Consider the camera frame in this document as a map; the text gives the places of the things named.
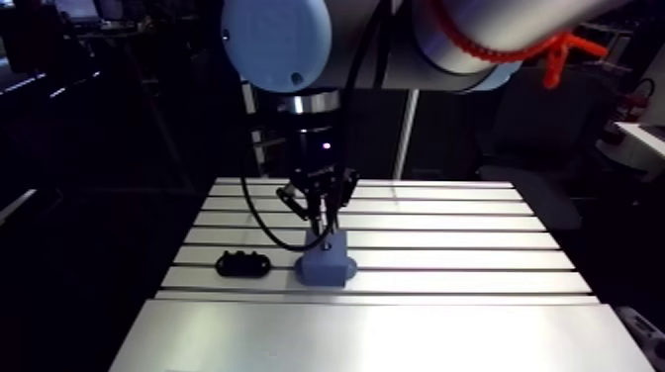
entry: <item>chair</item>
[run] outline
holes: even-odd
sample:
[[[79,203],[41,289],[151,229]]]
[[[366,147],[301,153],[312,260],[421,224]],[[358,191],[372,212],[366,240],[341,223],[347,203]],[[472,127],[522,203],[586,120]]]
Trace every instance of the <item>chair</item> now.
[[[550,231],[574,231],[581,217],[568,190],[607,167],[594,142],[616,99],[607,81],[567,69],[554,90],[541,68],[512,78],[490,131],[478,134],[488,181],[510,181]]]

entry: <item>black cable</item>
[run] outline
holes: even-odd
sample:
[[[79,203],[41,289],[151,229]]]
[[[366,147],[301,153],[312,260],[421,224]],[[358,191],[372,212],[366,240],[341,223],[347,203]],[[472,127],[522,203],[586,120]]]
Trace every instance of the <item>black cable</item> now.
[[[339,143],[340,143],[340,154],[341,154],[341,162],[337,164],[337,170],[336,170],[336,177],[337,180],[339,180],[339,186],[337,187],[337,195],[336,195],[336,208],[334,210],[334,219],[329,219],[328,223],[326,224],[326,228],[324,231],[317,236],[314,241],[305,244],[305,245],[292,245],[289,244],[279,237],[277,237],[271,230],[270,228],[265,224],[261,216],[259,215],[258,211],[256,211],[256,208],[254,207],[254,203],[251,201],[251,196],[249,195],[249,190],[247,189],[247,179],[245,176],[245,162],[248,156],[244,154],[242,156],[242,159],[240,160],[240,186],[242,188],[242,195],[244,196],[244,200],[247,203],[247,207],[249,208],[249,212],[251,215],[254,217],[256,220],[256,223],[259,225],[259,227],[263,230],[263,232],[272,240],[275,244],[278,246],[286,249],[286,250],[291,250],[294,252],[305,252],[308,250],[311,250],[317,246],[319,246],[324,239],[328,236],[328,234],[331,233],[333,230],[334,226],[334,220],[336,220],[336,214],[339,211],[339,208],[341,207],[341,199],[343,195],[343,176],[344,176],[344,171],[346,168],[346,148],[345,148],[345,141],[344,137],[347,132],[347,127],[348,127],[348,122],[347,122],[347,115],[348,115],[348,105],[350,103],[351,97],[352,97],[352,91],[355,88],[355,82],[358,78],[358,73],[360,72],[360,66],[362,65],[362,60],[365,57],[365,54],[367,53],[367,50],[369,49],[369,44],[372,40],[372,36],[374,35],[374,31],[379,25],[379,21],[381,18],[381,9],[382,9],[382,3],[388,2],[386,0],[381,0],[379,4],[377,4],[376,9],[374,9],[374,12],[372,13],[371,18],[367,22],[367,25],[365,26],[365,30],[362,33],[362,37],[360,38],[360,43],[358,44],[358,48],[355,52],[355,55],[353,56],[353,61],[351,62],[351,67],[348,70],[348,75],[346,77],[346,83],[344,85],[343,90],[341,91],[341,108],[339,109],[339,125],[338,125],[338,136],[339,136]]]
[[[644,83],[648,83],[649,85],[649,90],[648,93],[646,94],[646,98],[651,98],[651,96],[653,96],[653,93],[656,91],[656,82],[653,81],[653,79],[651,78],[646,77],[639,80],[639,82],[637,83],[637,87],[634,89],[634,91],[637,91],[637,89],[641,87],[642,84]]]
[[[390,41],[393,39],[393,3],[381,0],[381,22],[379,25],[379,37],[376,56],[376,71],[374,73],[374,89],[379,89],[386,78],[388,68],[388,55],[390,54]]]

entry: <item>red cable tie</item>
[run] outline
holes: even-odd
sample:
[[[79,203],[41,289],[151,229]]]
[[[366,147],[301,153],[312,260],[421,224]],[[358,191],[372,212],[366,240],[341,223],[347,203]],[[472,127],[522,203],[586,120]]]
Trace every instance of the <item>red cable tie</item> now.
[[[529,46],[522,50],[492,50],[480,46],[464,36],[459,29],[457,29],[450,16],[448,16],[448,13],[440,0],[427,1],[436,16],[437,25],[441,31],[448,36],[456,47],[459,47],[476,58],[491,63],[511,63],[531,58],[548,50],[547,72],[543,78],[543,86],[548,89],[555,88],[559,85],[561,72],[565,66],[566,59],[568,58],[570,47],[579,48],[598,57],[603,57],[608,54],[608,50],[604,46],[576,37],[570,32],[556,34],[535,46]]]

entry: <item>black plastic part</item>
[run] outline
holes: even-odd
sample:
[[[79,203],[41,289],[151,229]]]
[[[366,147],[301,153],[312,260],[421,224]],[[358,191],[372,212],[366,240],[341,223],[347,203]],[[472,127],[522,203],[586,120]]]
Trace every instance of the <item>black plastic part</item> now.
[[[271,269],[270,259],[264,254],[256,252],[245,254],[241,250],[236,253],[225,250],[222,257],[215,263],[215,270],[220,276],[235,278],[262,278]]]
[[[275,191],[275,194],[277,194],[277,197],[279,200],[282,201],[289,209],[298,215],[301,220],[306,221],[309,217],[307,216],[307,211],[305,208],[303,208],[294,198],[292,194],[287,193],[284,191],[283,188],[278,188],[277,191]]]

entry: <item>red object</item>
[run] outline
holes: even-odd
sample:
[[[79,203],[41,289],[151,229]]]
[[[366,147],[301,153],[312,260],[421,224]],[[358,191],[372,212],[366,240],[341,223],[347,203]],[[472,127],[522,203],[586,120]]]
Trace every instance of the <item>red object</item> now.
[[[617,112],[622,115],[622,121],[635,123],[649,107],[649,97],[639,93],[624,95],[618,103]]]
[[[559,85],[561,71],[566,64],[570,47],[577,47],[589,54],[603,57],[608,54],[604,46],[574,36],[569,32],[559,33],[543,42],[516,51],[499,51],[480,46],[464,36],[448,16],[440,0],[427,0],[434,12],[438,27],[460,49],[492,63],[510,63],[531,58],[547,50],[547,72],[542,81],[545,88],[552,89]]]

